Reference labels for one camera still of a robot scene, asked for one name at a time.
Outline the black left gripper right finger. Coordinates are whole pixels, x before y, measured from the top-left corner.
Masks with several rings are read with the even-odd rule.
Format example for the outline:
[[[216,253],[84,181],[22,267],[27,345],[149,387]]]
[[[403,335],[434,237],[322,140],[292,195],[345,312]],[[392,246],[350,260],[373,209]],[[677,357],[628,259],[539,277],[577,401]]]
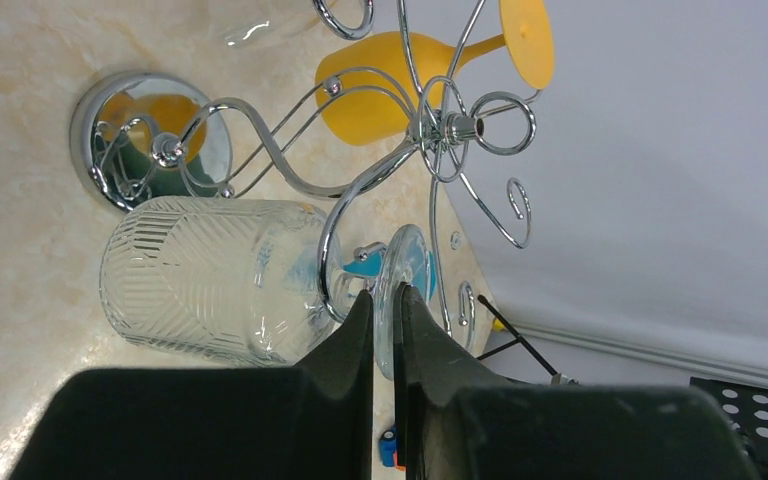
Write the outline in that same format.
[[[410,479],[754,479],[724,413],[691,387],[546,386],[494,373],[419,291],[393,299],[399,463]]]

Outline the blue plastic wine glass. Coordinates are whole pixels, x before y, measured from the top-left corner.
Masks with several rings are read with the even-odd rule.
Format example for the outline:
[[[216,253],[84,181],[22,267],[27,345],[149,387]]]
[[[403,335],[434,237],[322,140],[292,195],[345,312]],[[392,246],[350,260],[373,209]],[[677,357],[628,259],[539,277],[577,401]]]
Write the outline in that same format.
[[[362,248],[358,247],[353,252],[353,259],[343,265],[343,269],[351,274],[375,277],[380,273],[383,263],[385,247],[380,249],[373,249],[371,252],[367,251],[365,257],[361,257]],[[434,270],[435,257],[431,251],[428,251],[427,255],[428,269],[420,267],[419,270],[413,275],[411,284],[417,287],[421,293],[424,294],[423,298],[429,301],[433,298],[436,292],[437,278]]]

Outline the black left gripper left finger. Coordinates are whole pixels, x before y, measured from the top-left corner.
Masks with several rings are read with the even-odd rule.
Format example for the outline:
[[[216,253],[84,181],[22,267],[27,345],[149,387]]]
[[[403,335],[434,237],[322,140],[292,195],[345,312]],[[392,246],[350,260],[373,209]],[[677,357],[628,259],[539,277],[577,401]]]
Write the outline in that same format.
[[[14,479],[367,479],[373,301],[296,365],[92,369],[53,396]]]

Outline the clear stemmed wine glass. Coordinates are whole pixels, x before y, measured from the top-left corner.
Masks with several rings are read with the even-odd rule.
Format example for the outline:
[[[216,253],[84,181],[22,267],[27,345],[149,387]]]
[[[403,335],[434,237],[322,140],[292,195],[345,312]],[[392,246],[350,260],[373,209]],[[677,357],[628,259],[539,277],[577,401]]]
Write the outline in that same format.
[[[321,24],[312,1],[209,1],[211,31],[227,47],[271,47]]]

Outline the orange plastic wine glass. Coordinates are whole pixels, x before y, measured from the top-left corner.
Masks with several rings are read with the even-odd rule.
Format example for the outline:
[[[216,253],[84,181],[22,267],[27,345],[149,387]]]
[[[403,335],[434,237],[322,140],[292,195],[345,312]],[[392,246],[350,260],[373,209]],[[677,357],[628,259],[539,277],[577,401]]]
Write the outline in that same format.
[[[555,54],[545,3],[521,0],[498,5],[502,33],[465,46],[454,72],[504,48],[530,87],[546,88],[553,78]],[[410,109],[419,105],[398,31],[374,34],[329,54],[320,61],[314,80],[320,86],[315,99],[325,124],[353,146],[404,131]]]

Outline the small metal washer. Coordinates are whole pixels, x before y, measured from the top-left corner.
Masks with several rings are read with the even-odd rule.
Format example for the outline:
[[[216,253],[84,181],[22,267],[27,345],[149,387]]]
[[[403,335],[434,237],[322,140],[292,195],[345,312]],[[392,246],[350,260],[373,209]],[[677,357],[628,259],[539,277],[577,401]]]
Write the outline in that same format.
[[[461,248],[463,244],[462,234],[459,231],[453,231],[450,235],[449,245],[454,251]]]

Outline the blue orange toy block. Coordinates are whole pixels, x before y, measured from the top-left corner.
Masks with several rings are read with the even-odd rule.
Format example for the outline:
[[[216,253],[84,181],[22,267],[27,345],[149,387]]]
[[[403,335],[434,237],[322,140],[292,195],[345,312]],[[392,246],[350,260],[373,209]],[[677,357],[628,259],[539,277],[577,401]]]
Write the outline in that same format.
[[[398,435],[395,426],[384,430],[378,439],[378,452],[381,464],[386,468],[404,472],[405,466],[400,463],[398,454]]]

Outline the chrome wine glass rack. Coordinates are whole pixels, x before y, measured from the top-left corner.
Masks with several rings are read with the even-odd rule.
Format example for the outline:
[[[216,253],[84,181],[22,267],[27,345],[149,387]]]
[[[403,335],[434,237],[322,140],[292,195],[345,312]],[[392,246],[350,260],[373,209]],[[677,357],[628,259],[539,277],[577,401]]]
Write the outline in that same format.
[[[460,39],[450,46],[410,29],[405,5],[398,2],[389,31],[401,33],[419,105],[410,109],[404,131],[364,146],[349,145],[322,118],[315,72],[329,54],[388,31],[372,33],[370,17],[350,29],[332,17],[334,2],[312,1],[320,25],[271,47],[232,48],[212,33],[208,2],[79,1],[75,7],[85,16],[81,35],[104,46],[150,31],[155,52],[186,57],[202,73],[262,74],[251,95],[270,109],[287,108],[273,128],[286,163],[276,166],[258,144],[251,145],[248,156],[234,155],[232,136],[220,117],[189,131],[190,118],[208,99],[184,80],[147,69],[109,72],[78,102],[70,149],[88,190],[113,209],[128,212],[154,198],[180,195],[255,199],[293,193],[326,202],[343,193],[350,177],[369,169],[373,177],[366,188],[373,202],[352,219],[360,229],[376,213],[393,222],[399,206],[417,218],[415,189],[422,174],[438,186],[468,184],[481,167],[494,166],[503,156],[520,156],[533,140],[531,99],[504,92],[478,98],[469,115],[483,122],[523,109],[522,120],[503,128],[506,134],[519,133],[519,142],[497,146],[485,134],[466,138],[456,131],[453,120],[463,106],[454,67],[472,43]]]

